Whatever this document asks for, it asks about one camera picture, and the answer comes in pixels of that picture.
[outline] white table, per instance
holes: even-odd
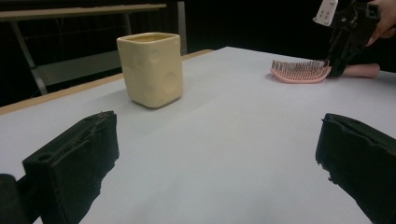
[[[114,110],[120,158],[81,223],[370,223],[315,151],[326,113],[396,136],[395,74],[284,84],[273,59],[304,61],[224,48],[184,61],[182,98],[158,110],[131,102],[118,79],[2,115],[0,172],[21,178],[24,158]]]

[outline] cup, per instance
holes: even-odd
[[[117,47],[126,89],[132,101],[157,108],[181,97],[180,35],[127,35],[117,38]]]

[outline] wooden table edge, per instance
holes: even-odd
[[[190,53],[190,54],[183,55],[181,58],[184,61],[184,60],[187,60],[187,59],[190,59],[190,58],[202,55],[202,54],[206,54],[210,51],[213,51],[213,50],[212,49],[202,49],[202,50]],[[91,89],[91,88],[94,88],[97,86],[101,86],[101,85],[104,85],[106,83],[109,83],[109,82],[112,82],[115,80],[119,80],[121,78],[123,78],[123,74],[116,74],[111,77],[104,77],[104,78],[97,79],[92,82],[83,83],[83,84],[80,84],[80,85],[77,85],[77,86],[74,86],[74,87],[71,87],[68,89],[61,90],[61,91],[56,91],[56,92],[52,92],[52,93],[49,93],[46,95],[38,96],[36,98],[20,101],[15,104],[12,104],[12,105],[5,105],[5,106],[0,107],[0,115],[5,115],[7,113],[11,113],[11,112],[14,112],[14,111],[17,111],[20,109],[24,109],[29,106],[39,105],[39,104],[45,103],[47,101],[58,99],[58,98],[61,98],[61,97],[64,97],[66,95],[70,95],[70,94],[73,94],[76,92],[85,91],[85,90],[88,90],[88,89]]]

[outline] hairbrush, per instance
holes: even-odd
[[[329,60],[313,60],[301,63],[286,63],[273,60],[271,72],[276,78],[286,83],[319,83],[329,75],[332,67]],[[344,75],[351,77],[376,77],[379,64],[354,64],[346,67]]]

